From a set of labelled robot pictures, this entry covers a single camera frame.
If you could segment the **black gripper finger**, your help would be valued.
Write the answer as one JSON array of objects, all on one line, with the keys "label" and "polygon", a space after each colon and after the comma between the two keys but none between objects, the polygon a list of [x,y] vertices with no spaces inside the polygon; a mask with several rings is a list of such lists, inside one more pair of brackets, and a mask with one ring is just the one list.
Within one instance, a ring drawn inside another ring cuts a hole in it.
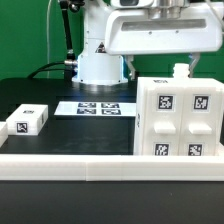
[{"label": "black gripper finger", "polygon": [[189,54],[189,59],[190,59],[190,63],[189,63],[190,76],[193,76],[194,69],[195,69],[196,65],[198,64],[198,62],[200,60],[200,56],[201,56],[201,54],[198,53],[198,52],[194,52],[194,53],[190,53]]},{"label": "black gripper finger", "polygon": [[125,61],[126,61],[126,64],[130,70],[130,79],[131,80],[134,80],[136,78],[136,69],[135,67],[133,66],[133,62],[134,62],[134,56],[133,55],[127,55],[125,57]]}]

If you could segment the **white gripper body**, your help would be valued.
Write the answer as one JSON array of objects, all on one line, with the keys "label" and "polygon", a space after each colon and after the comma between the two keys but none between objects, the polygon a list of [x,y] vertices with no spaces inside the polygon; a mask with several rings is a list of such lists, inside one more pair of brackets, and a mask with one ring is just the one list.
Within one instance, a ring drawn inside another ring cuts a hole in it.
[{"label": "white gripper body", "polygon": [[213,52],[223,42],[222,2],[154,0],[147,7],[112,8],[105,31],[111,55]]}]

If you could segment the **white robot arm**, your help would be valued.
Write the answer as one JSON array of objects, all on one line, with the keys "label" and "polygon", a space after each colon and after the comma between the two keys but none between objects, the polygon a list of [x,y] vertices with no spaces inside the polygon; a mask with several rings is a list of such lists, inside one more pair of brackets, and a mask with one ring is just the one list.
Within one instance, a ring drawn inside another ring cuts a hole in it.
[{"label": "white robot arm", "polygon": [[85,0],[84,46],[74,80],[90,85],[125,83],[136,55],[191,55],[220,49],[224,0]]}]

